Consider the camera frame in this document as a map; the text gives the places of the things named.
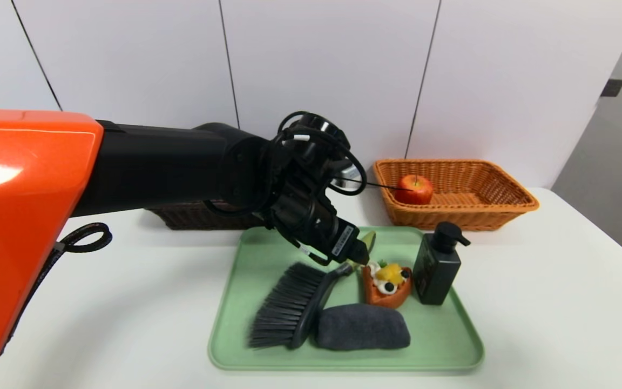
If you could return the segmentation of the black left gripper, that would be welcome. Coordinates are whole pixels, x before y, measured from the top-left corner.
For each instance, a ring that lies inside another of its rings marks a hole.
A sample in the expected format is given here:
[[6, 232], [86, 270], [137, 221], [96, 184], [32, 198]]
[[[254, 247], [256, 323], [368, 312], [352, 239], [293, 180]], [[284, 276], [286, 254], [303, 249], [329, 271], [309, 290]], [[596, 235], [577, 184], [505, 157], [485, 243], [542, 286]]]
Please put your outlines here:
[[326, 197], [303, 200], [303, 245], [319, 264], [352, 261], [366, 265], [369, 251], [364, 241], [357, 239], [355, 224], [339, 217], [338, 210]]

